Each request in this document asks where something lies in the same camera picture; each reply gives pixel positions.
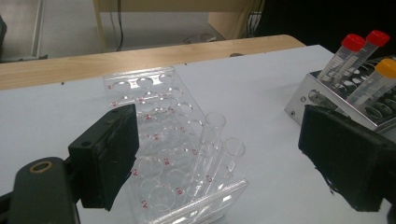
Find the metal test tube rack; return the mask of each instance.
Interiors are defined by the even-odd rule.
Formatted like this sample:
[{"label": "metal test tube rack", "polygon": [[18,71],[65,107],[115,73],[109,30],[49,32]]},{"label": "metal test tube rack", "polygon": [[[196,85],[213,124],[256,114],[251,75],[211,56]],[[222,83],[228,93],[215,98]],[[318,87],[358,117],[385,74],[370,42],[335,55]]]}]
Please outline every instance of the metal test tube rack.
[{"label": "metal test tube rack", "polygon": [[[374,71],[373,63],[377,61],[368,61],[366,65],[370,65],[370,68],[367,69],[369,66],[364,67],[367,71],[360,76],[369,76]],[[351,106],[342,97],[343,94],[340,91],[317,80],[319,72],[312,72],[305,76],[300,87],[285,107],[285,111],[299,125],[303,122],[305,105],[321,105],[334,110],[338,107],[362,126],[378,133],[386,133],[396,126],[396,108],[392,108],[392,114],[386,115],[382,119],[374,119],[367,114],[363,114]]]}]

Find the red cap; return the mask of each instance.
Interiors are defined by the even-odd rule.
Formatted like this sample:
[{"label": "red cap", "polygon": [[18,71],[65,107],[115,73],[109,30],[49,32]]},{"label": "red cap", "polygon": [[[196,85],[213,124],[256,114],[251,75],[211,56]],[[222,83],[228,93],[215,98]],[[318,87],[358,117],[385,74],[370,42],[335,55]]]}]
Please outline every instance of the red cap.
[{"label": "red cap", "polygon": [[367,35],[366,40],[378,47],[382,47],[390,40],[390,36],[384,32],[373,30]]},{"label": "red cap", "polygon": [[359,35],[349,34],[341,43],[345,48],[352,51],[359,51],[363,48],[366,41]]}]

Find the wooden furniture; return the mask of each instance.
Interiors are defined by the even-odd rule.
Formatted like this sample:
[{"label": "wooden furniture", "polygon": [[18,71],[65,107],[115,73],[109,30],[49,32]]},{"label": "wooden furniture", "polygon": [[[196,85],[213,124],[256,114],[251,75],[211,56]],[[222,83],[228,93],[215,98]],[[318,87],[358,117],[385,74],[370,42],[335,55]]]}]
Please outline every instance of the wooden furniture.
[{"label": "wooden furniture", "polygon": [[[96,24],[102,45],[106,52],[101,12],[117,11],[116,0],[93,0]],[[121,1],[122,12],[199,12],[209,13],[208,23],[225,39],[242,37],[246,20],[251,11],[261,11],[261,0],[145,0]]]},{"label": "wooden furniture", "polygon": [[232,53],[254,54],[303,46],[303,43],[292,36],[274,35],[22,63],[0,63],[0,90],[227,58]]}]

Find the black mechanical part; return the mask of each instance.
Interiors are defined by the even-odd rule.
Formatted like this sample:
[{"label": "black mechanical part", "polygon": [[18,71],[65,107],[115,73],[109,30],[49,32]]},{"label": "black mechanical part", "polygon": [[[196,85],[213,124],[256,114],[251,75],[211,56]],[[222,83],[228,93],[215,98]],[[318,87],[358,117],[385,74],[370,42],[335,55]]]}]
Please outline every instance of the black mechanical part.
[{"label": "black mechanical part", "polygon": [[396,203],[396,145],[331,109],[307,105],[299,149],[357,211]]},{"label": "black mechanical part", "polygon": [[69,146],[84,207],[111,209],[131,174],[138,149],[134,105],[106,113]]},{"label": "black mechanical part", "polygon": [[45,158],[21,168],[10,199],[9,224],[79,223],[62,159]]}]

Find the gray floor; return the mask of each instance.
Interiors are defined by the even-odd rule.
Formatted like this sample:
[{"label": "gray floor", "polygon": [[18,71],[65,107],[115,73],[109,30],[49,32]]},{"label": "gray floor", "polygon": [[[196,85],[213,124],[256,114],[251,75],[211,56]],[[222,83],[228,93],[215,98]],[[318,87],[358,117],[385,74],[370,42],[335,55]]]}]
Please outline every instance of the gray floor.
[{"label": "gray floor", "polygon": [[[2,59],[30,56],[37,2],[0,0],[0,13],[8,26]],[[108,51],[115,51],[120,41],[117,13],[112,13],[114,28],[110,13],[102,13],[101,16]],[[199,34],[212,34],[217,40],[223,39],[207,24],[207,17],[206,12],[122,13],[122,50],[181,45],[189,37],[196,42]],[[45,0],[39,56],[59,58],[100,52],[92,0]]]}]

